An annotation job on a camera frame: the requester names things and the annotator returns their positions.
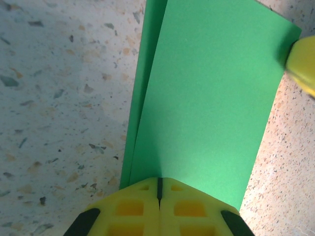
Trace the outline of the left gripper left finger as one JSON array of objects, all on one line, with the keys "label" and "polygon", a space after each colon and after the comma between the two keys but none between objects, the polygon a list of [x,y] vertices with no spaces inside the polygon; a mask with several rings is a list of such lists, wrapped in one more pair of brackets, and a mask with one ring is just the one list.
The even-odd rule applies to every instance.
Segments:
[{"label": "left gripper left finger", "polygon": [[148,178],[90,204],[63,236],[160,236],[160,179]]}]

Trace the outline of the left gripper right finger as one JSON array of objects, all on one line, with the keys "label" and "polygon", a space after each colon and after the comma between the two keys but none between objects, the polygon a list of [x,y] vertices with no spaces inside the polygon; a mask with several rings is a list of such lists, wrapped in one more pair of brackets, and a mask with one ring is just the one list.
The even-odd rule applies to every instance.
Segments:
[{"label": "left gripper right finger", "polygon": [[172,178],[159,179],[160,236],[255,236],[239,211]]}]

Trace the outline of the green square paper sheet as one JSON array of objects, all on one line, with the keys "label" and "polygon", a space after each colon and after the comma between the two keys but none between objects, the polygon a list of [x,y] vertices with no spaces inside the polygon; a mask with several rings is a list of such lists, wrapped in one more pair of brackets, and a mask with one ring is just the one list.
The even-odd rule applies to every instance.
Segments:
[{"label": "green square paper sheet", "polygon": [[170,177],[240,208],[300,34],[256,0],[147,0],[120,187]]}]

